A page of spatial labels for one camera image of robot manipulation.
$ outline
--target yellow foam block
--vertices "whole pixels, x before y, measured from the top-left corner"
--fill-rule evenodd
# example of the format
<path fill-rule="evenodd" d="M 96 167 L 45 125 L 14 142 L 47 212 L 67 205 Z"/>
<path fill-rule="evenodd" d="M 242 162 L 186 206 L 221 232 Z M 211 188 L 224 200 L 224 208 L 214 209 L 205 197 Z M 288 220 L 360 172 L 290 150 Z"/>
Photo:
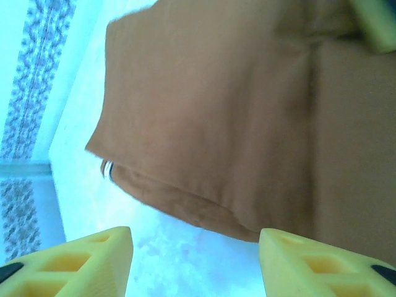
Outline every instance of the yellow foam block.
<path fill-rule="evenodd" d="M 132 252 L 128 227 L 35 252 L 5 265 L 24 266 L 0 284 L 0 296 L 124 297 Z"/>
<path fill-rule="evenodd" d="M 261 231 L 259 250 L 267 297 L 396 296 L 382 261 L 275 229 Z"/>

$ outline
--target yellow plastic piece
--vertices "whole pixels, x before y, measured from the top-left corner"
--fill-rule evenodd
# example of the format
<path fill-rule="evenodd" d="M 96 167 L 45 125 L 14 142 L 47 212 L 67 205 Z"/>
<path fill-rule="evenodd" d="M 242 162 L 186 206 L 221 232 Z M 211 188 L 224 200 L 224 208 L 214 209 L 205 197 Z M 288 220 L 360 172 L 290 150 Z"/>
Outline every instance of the yellow plastic piece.
<path fill-rule="evenodd" d="M 396 51 L 396 15 L 386 0 L 350 0 L 374 51 Z"/>
<path fill-rule="evenodd" d="M 132 260 L 128 227 L 117 227 L 20 257 L 1 297 L 124 297 Z"/>
<path fill-rule="evenodd" d="M 372 265 L 382 261 L 275 229 L 260 234 L 267 297 L 395 297 Z"/>

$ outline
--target green object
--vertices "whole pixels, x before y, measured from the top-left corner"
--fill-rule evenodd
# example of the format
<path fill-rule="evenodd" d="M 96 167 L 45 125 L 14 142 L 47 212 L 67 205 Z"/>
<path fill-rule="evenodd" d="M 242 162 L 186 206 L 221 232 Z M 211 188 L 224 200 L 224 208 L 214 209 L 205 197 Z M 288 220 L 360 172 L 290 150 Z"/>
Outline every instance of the green object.
<path fill-rule="evenodd" d="M 377 53 L 396 51 L 394 0 L 350 0 L 371 48 Z"/>

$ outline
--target floral pattern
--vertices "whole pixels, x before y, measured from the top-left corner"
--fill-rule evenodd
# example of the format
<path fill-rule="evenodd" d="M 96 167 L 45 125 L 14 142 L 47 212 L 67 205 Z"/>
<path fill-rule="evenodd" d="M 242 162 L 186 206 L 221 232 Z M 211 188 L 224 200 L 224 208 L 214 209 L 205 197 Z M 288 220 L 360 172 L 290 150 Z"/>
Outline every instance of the floral pattern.
<path fill-rule="evenodd" d="M 76 0 L 29 0 L 0 159 L 29 160 L 50 95 Z M 32 181 L 0 183 L 7 260 L 37 251 L 40 231 Z"/>

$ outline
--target patterned wallpaper strip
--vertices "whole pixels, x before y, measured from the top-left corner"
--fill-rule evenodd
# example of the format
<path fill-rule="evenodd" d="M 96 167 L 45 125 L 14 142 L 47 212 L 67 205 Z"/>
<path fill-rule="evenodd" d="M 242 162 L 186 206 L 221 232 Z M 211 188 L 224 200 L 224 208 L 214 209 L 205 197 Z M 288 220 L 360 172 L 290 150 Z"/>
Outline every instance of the patterned wallpaper strip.
<path fill-rule="evenodd" d="M 30 0 L 0 158 L 27 160 L 33 149 L 75 11 L 71 0 Z"/>
<path fill-rule="evenodd" d="M 32 181 L 15 179 L 0 183 L 1 215 L 7 261 L 40 247 L 40 231 L 33 199 Z"/>
<path fill-rule="evenodd" d="M 0 159 L 31 159 L 76 0 L 29 0 Z M 0 183 L 7 260 L 37 251 L 40 231 L 32 181 Z"/>

